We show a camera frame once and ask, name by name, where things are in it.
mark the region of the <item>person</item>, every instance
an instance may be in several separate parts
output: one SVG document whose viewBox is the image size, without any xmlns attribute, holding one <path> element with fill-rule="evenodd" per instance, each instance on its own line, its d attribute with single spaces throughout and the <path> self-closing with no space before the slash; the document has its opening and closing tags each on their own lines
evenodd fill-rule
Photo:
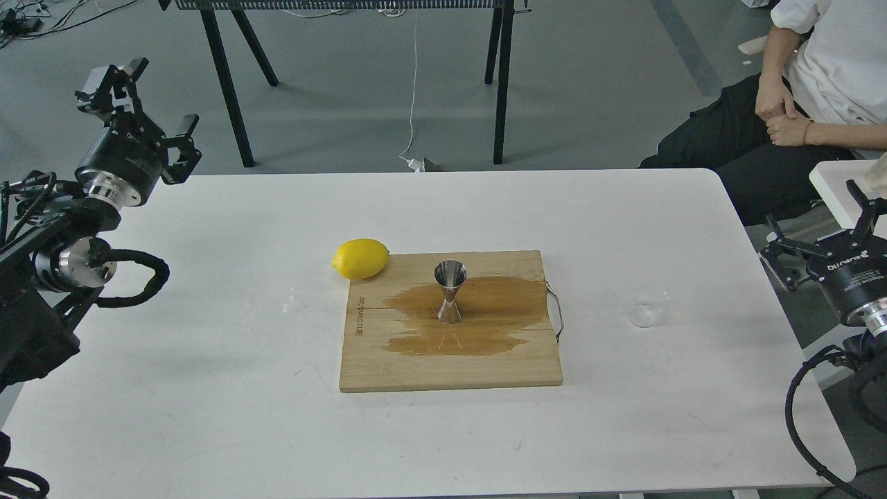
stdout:
<svg viewBox="0 0 887 499">
<path fill-rule="evenodd" d="M 746 226 L 808 211 L 817 163 L 887 150 L 887 2 L 781 0 L 771 18 L 760 74 L 691 113 L 639 166 L 714 170 Z"/>
</svg>

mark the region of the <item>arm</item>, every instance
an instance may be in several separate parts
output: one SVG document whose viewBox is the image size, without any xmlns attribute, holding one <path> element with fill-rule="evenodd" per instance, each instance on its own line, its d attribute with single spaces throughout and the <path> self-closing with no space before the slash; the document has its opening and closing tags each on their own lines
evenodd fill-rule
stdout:
<svg viewBox="0 0 887 499">
<path fill-rule="evenodd" d="M 779 115 L 767 120 L 767 133 L 776 146 L 832 146 L 887 151 L 887 124 L 815 123 L 803 116 Z"/>
<path fill-rule="evenodd" d="M 887 151 L 887 124 L 848 125 L 810 123 L 806 143 L 847 149 Z"/>
<path fill-rule="evenodd" d="M 764 121 L 778 115 L 797 117 L 794 98 L 782 82 L 782 69 L 800 42 L 801 35 L 791 29 L 770 28 L 755 102 L 755 114 Z"/>
</svg>

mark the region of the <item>liquid spill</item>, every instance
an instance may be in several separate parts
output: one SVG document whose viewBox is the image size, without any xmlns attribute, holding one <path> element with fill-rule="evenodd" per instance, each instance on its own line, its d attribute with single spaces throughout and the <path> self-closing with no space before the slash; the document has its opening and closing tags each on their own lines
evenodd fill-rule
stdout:
<svg viewBox="0 0 887 499">
<path fill-rule="evenodd" d="M 456 303 L 462 322 L 443 324 L 437 310 L 444 294 L 435 284 L 417 286 L 385 300 L 406 315 L 404 331 L 391 338 L 389 352 L 405 355 L 495 355 L 528 340 L 514 337 L 546 316 L 546 285 L 517 277 L 469 278 Z"/>
</svg>

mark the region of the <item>white cable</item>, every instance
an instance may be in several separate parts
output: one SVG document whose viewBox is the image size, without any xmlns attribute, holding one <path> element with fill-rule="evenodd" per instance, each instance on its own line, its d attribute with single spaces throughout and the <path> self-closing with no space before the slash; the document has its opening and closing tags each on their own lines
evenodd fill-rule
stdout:
<svg viewBox="0 0 887 499">
<path fill-rule="evenodd" d="M 404 158 L 404 154 L 412 147 L 412 139 L 415 137 L 415 129 L 412 127 L 412 112 L 416 108 L 416 82 L 419 80 L 419 9 L 416 9 L 416 22 L 412 26 L 412 104 L 410 104 L 410 142 L 406 149 L 401 151 L 398 158 L 410 164 L 410 160 Z"/>
<path fill-rule="evenodd" d="M 287 10 L 283 10 L 283 9 L 281 9 L 280 11 L 281 11 L 281 12 L 286 12 L 287 14 L 293 15 L 293 16 L 295 16 L 295 17 L 297 17 L 297 18 L 302 18 L 302 19 L 317 19 L 317 18 L 324 18 L 324 17 L 327 17 L 327 16 L 341 16 L 341 15 L 344 15 L 346 12 L 348 12 L 348 9 L 331 9 L 330 12 L 325 12 L 325 13 L 322 13 L 322 14 L 318 14 L 318 15 L 316 15 L 316 16 L 303 16 L 303 15 L 301 15 L 301 14 L 297 14 L 297 13 L 295 13 L 295 12 L 293 12 L 293 11 L 287 11 Z"/>
<path fill-rule="evenodd" d="M 379 9 L 377 12 L 379 14 L 385 14 L 385 17 L 399 18 L 406 14 L 406 9 Z"/>
</svg>

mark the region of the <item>black pants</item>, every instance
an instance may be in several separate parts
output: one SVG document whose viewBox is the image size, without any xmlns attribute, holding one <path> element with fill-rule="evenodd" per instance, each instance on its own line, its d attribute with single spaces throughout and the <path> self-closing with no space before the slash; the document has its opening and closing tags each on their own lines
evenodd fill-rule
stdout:
<svg viewBox="0 0 887 499">
<path fill-rule="evenodd" d="M 817 163 L 855 159 L 840 147 L 774 146 L 755 115 L 757 80 L 750 76 L 726 87 L 710 106 L 690 113 L 640 168 L 706 168 L 718 173 L 746 226 L 793 218 L 819 199 L 808 175 Z"/>
</svg>

